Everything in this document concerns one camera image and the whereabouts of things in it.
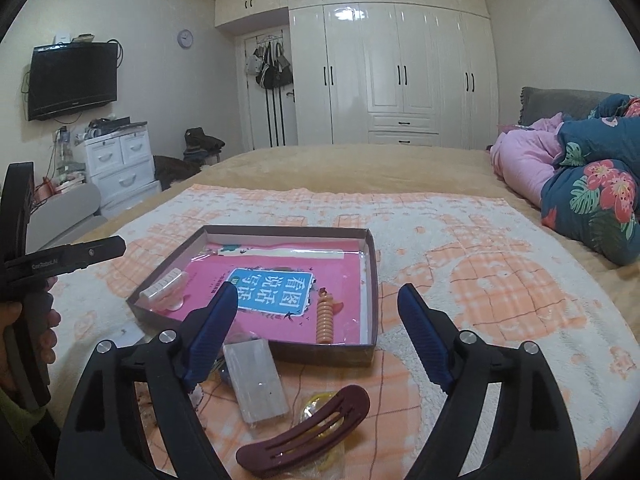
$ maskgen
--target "gray pillow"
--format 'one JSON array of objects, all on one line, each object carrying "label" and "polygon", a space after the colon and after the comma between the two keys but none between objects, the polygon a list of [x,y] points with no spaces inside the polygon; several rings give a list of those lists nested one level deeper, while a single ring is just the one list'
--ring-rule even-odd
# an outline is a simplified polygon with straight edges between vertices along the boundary
[{"label": "gray pillow", "polygon": [[525,86],[520,96],[520,102],[522,102],[520,124],[531,126],[537,120],[551,118],[558,112],[581,121],[610,95],[608,92],[590,90],[543,90]]}]

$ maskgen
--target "metal bolt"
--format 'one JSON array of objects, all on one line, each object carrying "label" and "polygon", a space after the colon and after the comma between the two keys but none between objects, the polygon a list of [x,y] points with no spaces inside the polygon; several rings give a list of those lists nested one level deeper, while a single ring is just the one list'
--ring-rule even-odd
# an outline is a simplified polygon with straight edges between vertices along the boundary
[{"label": "metal bolt", "polygon": [[540,351],[540,347],[533,341],[526,341],[523,345],[524,351],[527,354],[535,355]]},{"label": "metal bolt", "polygon": [[109,350],[111,350],[111,347],[113,347],[111,341],[100,341],[95,346],[95,349],[98,351],[98,354],[106,354]]},{"label": "metal bolt", "polygon": [[165,330],[160,333],[160,337],[158,338],[161,343],[170,343],[175,340],[177,334],[173,330]]},{"label": "metal bolt", "polygon": [[465,344],[472,345],[476,341],[478,341],[478,336],[473,332],[469,332],[469,330],[465,330],[460,333],[460,341]]}]

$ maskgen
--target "tv screen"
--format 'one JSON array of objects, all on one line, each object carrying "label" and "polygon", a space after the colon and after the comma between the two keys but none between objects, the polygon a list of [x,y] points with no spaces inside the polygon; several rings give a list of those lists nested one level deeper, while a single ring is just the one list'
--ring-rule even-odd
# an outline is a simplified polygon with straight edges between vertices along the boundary
[{"label": "tv screen", "polygon": [[117,100],[118,45],[68,43],[33,49],[29,120],[45,120]]}]

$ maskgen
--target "person's hand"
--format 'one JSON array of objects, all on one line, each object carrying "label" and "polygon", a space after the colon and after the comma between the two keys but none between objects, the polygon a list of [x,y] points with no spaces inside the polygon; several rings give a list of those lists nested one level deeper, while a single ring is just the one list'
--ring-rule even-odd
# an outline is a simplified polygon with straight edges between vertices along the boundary
[{"label": "person's hand", "polygon": [[[55,278],[49,280],[47,290],[55,283]],[[4,346],[4,329],[16,322],[21,311],[22,305],[20,303],[0,303],[0,388],[9,394],[15,393],[18,388],[15,385],[11,370],[9,370],[9,363],[7,362],[6,348]],[[57,327],[60,324],[60,320],[60,314],[51,309],[47,316],[49,329],[40,336],[40,358],[48,365],[53,364],[56,360],[53,347],[58,342],[58,338],[52,328]]]}]

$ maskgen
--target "blue rubber fingertip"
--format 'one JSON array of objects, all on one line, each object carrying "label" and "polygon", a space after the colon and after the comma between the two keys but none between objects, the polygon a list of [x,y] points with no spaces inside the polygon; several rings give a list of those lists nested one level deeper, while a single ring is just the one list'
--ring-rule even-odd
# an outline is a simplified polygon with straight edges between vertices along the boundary
[{"label": "blue rubber fingertip", "polygon": [[449,350],[427,317],[429,307],[418,300],[411,285],[403,285],[398,292],[398,314],[427,372],[429,380],[448,394],[454,383],[449,369]]},{"label": "blue rubber fingertip", "polygon": [[234,286],[225,287],[222,294],[216,295],[209,317],[205,320],[198,335],[183,357],[186,371],[182,382],[188,391],[193,391],[196,384],[205,381],[213,368],[226,333],[229,331],[236,311],[238,310],[238,291]]}]

